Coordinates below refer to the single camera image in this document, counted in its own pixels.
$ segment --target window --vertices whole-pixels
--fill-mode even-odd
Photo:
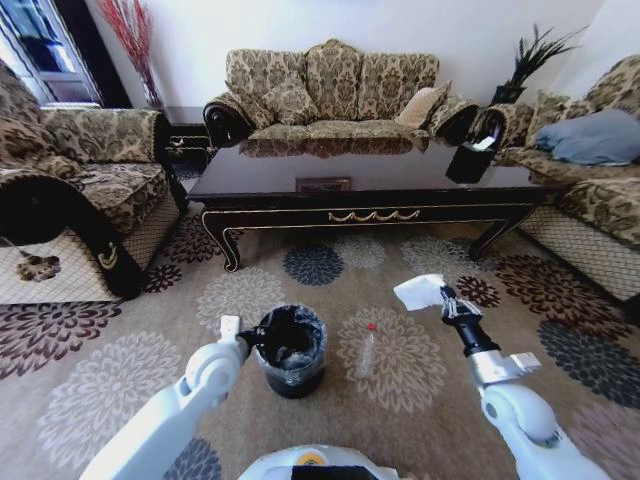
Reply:
[[[41,104],[102,103],[49,0],[0,0],[0,19],[0,58]]]

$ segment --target yellow sticker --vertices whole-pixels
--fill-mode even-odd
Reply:
[[[317,453],[305,453],[298,457],[296,465],[326,465],[324,458]]]

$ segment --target red decorative branches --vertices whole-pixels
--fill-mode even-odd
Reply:
[[[142,77],[147,101],[152,107],[160,106],[149,68],[153,33],[149,8],[140,0],[98,0],[98,6]]]

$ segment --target loveseat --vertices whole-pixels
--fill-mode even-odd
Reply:
[[[151,110],[41,109],[0,65],[0,304],[136,296],[186,208]]]
[[[438,68],[434,55],[363,53],[335,39],[307,52],[231,50],[226,65],[230,91],[205,106],[205,123],[215,147],[247,137],[299,141],[442,136],[461,143],[478,106],[455,95],[448,96],[422,128],[393,121],[419,89],[434,86]],[[316,121],[308,125],[277,123],[253,101],[259,103],[292,78],[302,80],[317,107]]]
[[[571,263],[613,296],[640,306],[640,164],[582,166],[555,161],[534,148],[545,125],[606,109],[640,120],[640,55],[617,63],[582,100],[540,93],[535,107],[494,105],[484,130],[497,127],[497,161],[523,165],[571,185],[555,205],[538,208],[521,225],[533,239]]]

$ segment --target tissue box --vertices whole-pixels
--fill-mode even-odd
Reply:
[[[453,155],[447,169],[447,177],[456,183],[478,183],[487,171],[495,150],[476,150],[470,143],[463,143]]]

